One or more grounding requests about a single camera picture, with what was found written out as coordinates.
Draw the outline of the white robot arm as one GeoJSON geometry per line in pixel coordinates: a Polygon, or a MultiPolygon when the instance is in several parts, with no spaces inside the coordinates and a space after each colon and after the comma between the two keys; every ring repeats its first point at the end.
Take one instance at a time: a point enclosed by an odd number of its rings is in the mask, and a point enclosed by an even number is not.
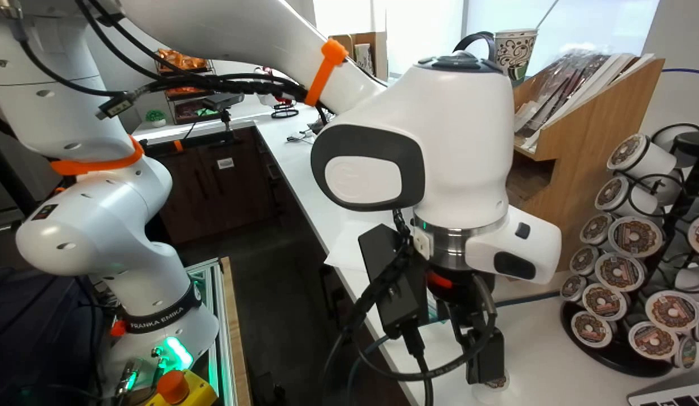
{"type": "MultiPolygon", "coordinates": [[[[286,0],[107,2],[182,53],[237,65],[228,76],[171,71],[156,78],[157,90],[283,93],[328,108],[310,147],[316,185],[341,206],[395,211],[403,257],[472,285],[494,274],[552,277],[556,226],[506,197],[513,93],[495,62],[452,50],[386,86],[286,0]]],[[[157,360],[167,345],[197,359],[218,321],[178,252],[143,231],[171,176],[121,127],[132,97],[104,86],[82,41],[89,20],[88,0],[0,0],[0,113],[70,183],[15,241],[44,272],[106,277],[126,319],[109,365],[157,360]]]]}

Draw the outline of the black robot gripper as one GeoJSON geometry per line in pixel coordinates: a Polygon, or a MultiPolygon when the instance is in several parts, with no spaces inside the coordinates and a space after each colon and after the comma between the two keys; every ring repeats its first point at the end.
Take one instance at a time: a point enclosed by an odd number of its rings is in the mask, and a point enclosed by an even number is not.
{"type": "Polygon", "coordinates": [[[427,271],[427,290],[435,296],[442,311],[450,318],[456,343],[463,354],[471,354],[466,365],[468,383],[499,388],[504,377],[504,337],[497,328],[480,332],[476,343],[471,328],[481,328],[495,321],[492,299],[494,277],[476,271],[427,271]]]}

